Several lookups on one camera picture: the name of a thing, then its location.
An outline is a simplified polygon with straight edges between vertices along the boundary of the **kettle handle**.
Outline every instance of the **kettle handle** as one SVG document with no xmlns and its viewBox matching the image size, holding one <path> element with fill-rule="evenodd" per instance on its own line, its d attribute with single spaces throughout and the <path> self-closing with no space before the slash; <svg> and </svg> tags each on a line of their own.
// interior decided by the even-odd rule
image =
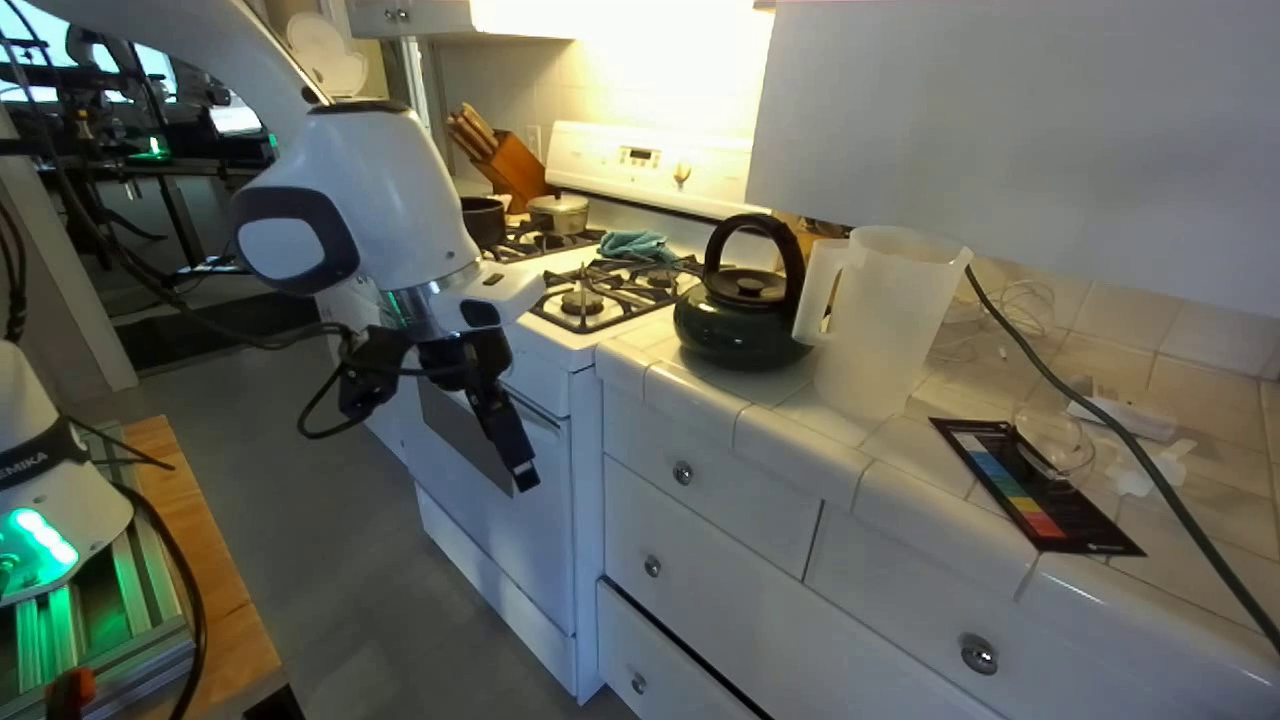
<svg viewBox="0 0 1280 720">
<path fill-rule="evenodd" d="M 725 255 L 725 244 L 734 230 L 740 226 L 754 226 L 754 230 L 766 230 L 781 255 L 786 255 L 786 277 L 788 277 L 788 294 L 781 298 L 781 310 L 792 314 L 796 305 L 802 305 L 802 293 L 803 293 L 803 255 L 802 255 L 802 240 L 796 230 L 775 220 L 775 217 L 766 217 L 766 213 L 743 213 L 743 217 L 728 217 L 717 224 L 711 240 L 707 240 L 707 252 L 703 252 L 703 277 L 717 277 L 721 272 L 721 255 Z"/>
<path fill-rule="evenodd" d="M 837 280 L 849 263 L 853 240 L 817 240 L 807 252 L 803 293 L 792 319 L 792 339 L 820 343 L 827 334 L 827 309 L 837 294 Z"/>
</svg>

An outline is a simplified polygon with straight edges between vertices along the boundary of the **white countertop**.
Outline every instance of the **white countertop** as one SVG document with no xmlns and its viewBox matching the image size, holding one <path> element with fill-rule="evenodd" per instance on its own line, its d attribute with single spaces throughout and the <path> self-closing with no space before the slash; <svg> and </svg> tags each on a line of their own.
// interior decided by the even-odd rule
<svg viewBox="0 0 1280 720">
<path fill-rule="evenodd" d="M 1275 650 L 1166 501 L 1117 492 L 1108 476 L 1117 447 L 1104 430 L 1091 430 L 1098 458 L 1071 471 L 1071 485 L 1150 557 L 1035 551 L 939 439 L 930 415 L 1013 421 L 1027 406 L 1063 406 L 1031 365 L 1003 349 L 1013 343 L 993 325 L 947 325 L 910 406 L 882 426 L 820 402 L 817 355 L 786 370 L 689 358 L 672 310 L 600 339 L 596 370 L 607 389 L 689 421 L 775 479 L 823 494 L 827 509 L 857 512 L 945 568 L 1003 586 L 1068 634 L 1104 634 L 1120 661 L 1135 648 L 1134 639 L 1198 654 L 1198 664 L 1157 669 L 1159 683 L 1176 683 L 1180 669 L 1199 676 L 1217 669 L 1226 683 L 1249 676 L 1269 705 L 1280 705 Z M 1098 389 L 1176 413 L 1180 436 L 1198 439 L 1180 485 L 1185 503 L 1257 599 L 1280 615 L 1280 389 L 1101 339 L 1068 339 L 1050 358 L 1068 379 L 1089 377 Z"/>
</svg>

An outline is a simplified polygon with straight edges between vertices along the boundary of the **kitchen counter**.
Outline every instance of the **kitchen counter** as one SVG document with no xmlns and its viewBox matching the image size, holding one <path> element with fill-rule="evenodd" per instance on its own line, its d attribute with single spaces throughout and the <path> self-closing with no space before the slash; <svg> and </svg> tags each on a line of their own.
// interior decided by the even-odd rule
<svg viewBox="0 0 1280 720">
<path fill-rule="evenodd" d="M 913 548 L 930 568 L 965 581 L 965 586 L 1013 599 L 1019 622 L 1007 622 L 1007 632 L 1050 632 L 1060 654 L 1086 664 L 1101 650 L 1120 676 L 1111 683 L 1117 695 L 1134 680 L 1140 686 L 1170 686 L 1170 707 L 1180 707 L 1180 714 L 1192 707 L 1275 714 L 1275 650 L 1166 501 L 1117 488 L 1111 468 L 1120 463 L 1120 447 L 1108 430 L 1089 426 L 1098 450 L 1071 471 L 1071 485 L 1150 557 L 1035 551 L 939 439 L 930 415 L 1013 421 L 1016 413 L 1054 415 L 1063 406 L 993 325 L 957 314 L 965 310 L 954 310 L 910 406 L 888 425 L 853 425 L 823 406 L 807 384 L 817 355 L 759 377 L 680 355 L 668 310 L 607 334 L 596 351 L 596 370 L 604 389 L 633 393 L 646 406 L 680 421 L 680 426 L 700 430 L 707 444 L 734 447 L 734 457 L 769 476 L 820 494 L 823 524 L 827 514 L 857 518 L 894 548 Z M 1180 439 L 1198 444 L 1180 485 L 1185 503 L 1262 604 L 1280 615 L 1280 389 L 1091 334 L 1054 343 L 1050 358 L 1071 384 L 1176 413 Z M 840 604 L 840 591 L 857 594 L 857 586 L 823 581 L 840 571 L 840 557 L 817 551 L 803 584 L 814 581 L 820 594 Z"/>
</svg>

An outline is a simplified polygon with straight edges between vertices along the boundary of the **oven door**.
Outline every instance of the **oven door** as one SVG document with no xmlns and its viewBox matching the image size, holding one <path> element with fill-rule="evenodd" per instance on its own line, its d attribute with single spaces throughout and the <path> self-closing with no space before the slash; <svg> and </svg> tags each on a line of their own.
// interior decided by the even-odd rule
<svg viewBox="0 0 1280 720">
<path fill-rule="evenodd" d="M 508 492 L 508 468 L 459 396 L 422 384 L 423 430 L 414 450 L 418 485 L 498 560 L 564 632 L 572 627 L 569 415 L 512 393 L 535 450 L 541 485 Z"/>
</svg>

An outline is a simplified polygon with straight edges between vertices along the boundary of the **white drawer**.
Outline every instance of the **white drawer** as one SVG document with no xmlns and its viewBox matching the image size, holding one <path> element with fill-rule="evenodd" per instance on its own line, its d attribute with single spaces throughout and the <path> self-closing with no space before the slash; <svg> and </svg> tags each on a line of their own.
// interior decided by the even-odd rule
<svg viewBox="0 0 1280 720">
<path fill-rule="evenodd" d="M 1170 686 L 1134 683 L 1108 650 L 1089 650 L 1035 622 L 1003 586 L 934 564 L 857 514 L 823 514 L 803 584 L 997 711 L 1198 714 L 1198 707 L 1176 707 Z"/>
<path fill-rule="evenodd" d="M 607 584 L 600 584 L 600 676 L 638 714 L 755 714 Z"/>
<path fill-rule="evenodd" d="M 680 421 L 607 393 L 604 450 L 659 492 L 721 524 L 728 537 L 786 568 L 803 571 L 820 501 L 680 426 Z"/>
<path fill-rule="evenodd" d="M 607 576 L 772 714 L 993 714 L 622 463 Z"/>
</svg>

